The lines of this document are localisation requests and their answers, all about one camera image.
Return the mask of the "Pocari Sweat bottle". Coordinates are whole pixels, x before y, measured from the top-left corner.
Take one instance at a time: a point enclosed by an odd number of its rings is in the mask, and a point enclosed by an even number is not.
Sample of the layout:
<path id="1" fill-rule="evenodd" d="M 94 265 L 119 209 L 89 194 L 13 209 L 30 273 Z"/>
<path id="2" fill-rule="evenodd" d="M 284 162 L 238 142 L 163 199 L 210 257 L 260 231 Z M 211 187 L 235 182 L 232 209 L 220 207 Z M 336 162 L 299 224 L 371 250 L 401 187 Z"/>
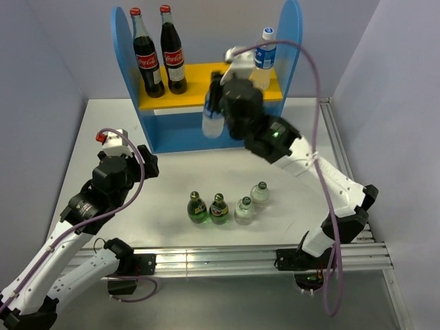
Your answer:
<path id="1" fill-rule="evenodd" d="M 254 86 L 262 91 L 265 91 L 270 85 L 275 55 L 276 44 L 263 45 L 255 49 L 251 79 Z"/>
<path id="2" fill-rule="evenodd" d="M 224 117 L 209 105 L 210 92 L 206 94 L 202 112 L 202 133 L 210 139 L 218 138 L 223 133 Z"/>

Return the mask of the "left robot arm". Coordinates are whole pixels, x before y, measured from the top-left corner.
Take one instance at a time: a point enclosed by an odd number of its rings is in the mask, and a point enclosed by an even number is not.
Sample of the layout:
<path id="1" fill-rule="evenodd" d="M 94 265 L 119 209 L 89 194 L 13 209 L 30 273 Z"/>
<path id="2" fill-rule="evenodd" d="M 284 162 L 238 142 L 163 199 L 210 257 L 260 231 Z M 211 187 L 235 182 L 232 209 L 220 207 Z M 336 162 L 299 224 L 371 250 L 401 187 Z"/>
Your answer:
<path id="1" fill-rule="evenodd" d="M 61 309 L 105 276 L 138 275 L 138 258 L 121 239 L 109 239 L 90 260 L 63 276 L 76 253 L 113 218 L 134 184 L 158 177 L 157 156 L 145 145 L 135 153 L 99 152 L 92 177 L 68 202 L 60 221 L 37 255 L 1 291 L 1 321 L 6 329 L 50 329 Z"/>

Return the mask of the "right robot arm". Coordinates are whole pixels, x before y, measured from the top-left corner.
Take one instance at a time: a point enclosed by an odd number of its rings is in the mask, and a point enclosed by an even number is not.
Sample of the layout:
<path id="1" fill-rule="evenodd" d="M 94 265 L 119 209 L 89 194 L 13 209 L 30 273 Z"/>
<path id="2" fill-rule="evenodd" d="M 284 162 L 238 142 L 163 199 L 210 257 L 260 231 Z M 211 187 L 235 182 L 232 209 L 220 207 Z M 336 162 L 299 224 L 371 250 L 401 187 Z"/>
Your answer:
<path id="1" fill-rule="evenodd" d="M 288 121 L 266 113 L 262 92 L 248 79 L 233 76 L 224 81 L 223 77 L 218 71 L 212 72 L 208 105 L 224 117 L 230 137 L 327 200 L 327 218 L 304 235 L 297 249 L 298 262 L 306 268 L 314 267 L 333 244 L 351 243 L 363 231 L 378 189 L 348 178 L 322 158 Z"/>

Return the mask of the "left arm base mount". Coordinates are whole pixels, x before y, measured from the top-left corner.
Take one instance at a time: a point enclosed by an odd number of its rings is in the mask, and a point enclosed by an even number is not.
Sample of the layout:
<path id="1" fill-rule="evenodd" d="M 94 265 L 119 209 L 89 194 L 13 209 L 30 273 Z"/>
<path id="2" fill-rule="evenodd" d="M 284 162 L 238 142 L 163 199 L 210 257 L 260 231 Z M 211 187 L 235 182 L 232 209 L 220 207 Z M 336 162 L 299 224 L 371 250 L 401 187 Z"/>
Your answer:
<path id="1" fill-rule="evenodd" d="M 158 283 L 149 277 L 155 271 L 155 255 L 148 254 L 146 263 L 139 256 L 131 255 L 120 260 L 116 271 L 109 275 L 107 281 L 107 291 L 110 298 L 121 303 L 139 303 L 154 296 L 158 290 Z M 142 282 L 152 284 L 151 291 L 143 297 L 129 298 Z"/>

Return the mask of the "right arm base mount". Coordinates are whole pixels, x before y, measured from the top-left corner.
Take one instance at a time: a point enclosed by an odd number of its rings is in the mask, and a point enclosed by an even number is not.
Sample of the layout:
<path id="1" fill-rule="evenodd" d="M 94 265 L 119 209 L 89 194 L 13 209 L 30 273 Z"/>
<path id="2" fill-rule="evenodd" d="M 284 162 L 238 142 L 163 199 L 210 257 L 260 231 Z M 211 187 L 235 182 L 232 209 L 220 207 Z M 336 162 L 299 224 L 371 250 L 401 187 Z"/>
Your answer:
<path id="1" fill-rule="evenodd" d="M 278 271 L 293 272 L 299 290 L 313 294 L 324 287 L 325 271 L 333 255 L 331 247 L 318 258 L 306 254 L 299 247 L 277 249 L 274 267 Z"/>

